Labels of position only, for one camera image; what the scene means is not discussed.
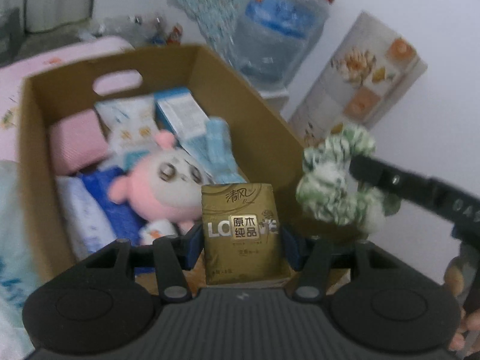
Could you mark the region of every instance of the white package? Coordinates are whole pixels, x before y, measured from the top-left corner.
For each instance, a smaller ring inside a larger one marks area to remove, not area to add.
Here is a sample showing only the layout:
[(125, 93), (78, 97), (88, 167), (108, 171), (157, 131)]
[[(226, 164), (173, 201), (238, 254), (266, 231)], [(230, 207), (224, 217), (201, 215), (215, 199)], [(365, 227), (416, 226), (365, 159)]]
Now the white package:
[(107, 141), (111, 158), (99, 169), (116, 165), (127, 171), (139, 158), (157, 149), (153, 95), (105, 100), (97, 102), (95, 109), (110, 129)]
[(83, 260), (116, 237), (97, 201), (75, 177), (57, 177), (57, 190), (75, 257)]

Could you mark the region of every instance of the box handle hole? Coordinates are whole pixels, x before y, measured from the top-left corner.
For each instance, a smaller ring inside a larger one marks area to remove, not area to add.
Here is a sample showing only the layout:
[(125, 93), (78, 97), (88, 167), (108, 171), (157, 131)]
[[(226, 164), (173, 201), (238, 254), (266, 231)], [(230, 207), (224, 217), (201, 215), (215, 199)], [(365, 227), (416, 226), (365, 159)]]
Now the box handle hole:
[(142, 75), (136, 70), (124, 70), (108, 73), (93, 82), (93, 90), (97, 95), (108, 96), (113, 93), (137, 89), (142, 85)]

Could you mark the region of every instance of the human hand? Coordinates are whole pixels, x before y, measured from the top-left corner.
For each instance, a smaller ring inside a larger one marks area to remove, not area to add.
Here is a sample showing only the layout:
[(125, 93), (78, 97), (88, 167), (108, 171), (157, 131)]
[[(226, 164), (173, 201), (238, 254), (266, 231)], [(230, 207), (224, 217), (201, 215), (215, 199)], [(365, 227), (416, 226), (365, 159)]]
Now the human hand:
[[(445, 287), (448, 288), (455, 297), (462, 293), (465, 286), (462, 271), (456, 263), (457, 261), (457, 258), (453, 259), (445, 272)], [(450, 350), (457, 351), (463, 349), (465, 345), (463, 333), (467, 331), (480, 331), (480, 310), (476, 310), (470, 315), (466, 315), (465, 310), (462, 309), (462, 322), (450, 343)], [(467, 356), (478, 351), (480, 351), (480, 337), (478, 337), (472, 345)]]

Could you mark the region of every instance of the blue label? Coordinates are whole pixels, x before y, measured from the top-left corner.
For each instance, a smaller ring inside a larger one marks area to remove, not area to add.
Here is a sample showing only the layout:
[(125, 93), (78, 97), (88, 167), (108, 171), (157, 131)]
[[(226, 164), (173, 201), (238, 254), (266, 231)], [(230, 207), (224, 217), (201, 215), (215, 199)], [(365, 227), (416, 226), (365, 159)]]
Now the blue label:
[(315, 21), (308, 9), (288, 0), (251, 0), (245, 15), (255, 23), (298, 39), (308, 37)]
[(129, 171), (137, 164), (138, 161), (148, 154), (150, 154), (148, 150), (131, 151), (126, 153), (123, 170)]

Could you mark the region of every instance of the pink cushion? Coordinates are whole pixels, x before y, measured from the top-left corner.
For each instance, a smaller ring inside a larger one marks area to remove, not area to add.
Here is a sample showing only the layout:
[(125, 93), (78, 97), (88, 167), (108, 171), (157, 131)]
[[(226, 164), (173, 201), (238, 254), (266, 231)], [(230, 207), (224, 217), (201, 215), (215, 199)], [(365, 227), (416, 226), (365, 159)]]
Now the pink cushion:
[(70, 175), (104, 159), (109, 145), (91, 109), (50, 127), (50, 156), (57, 176)]

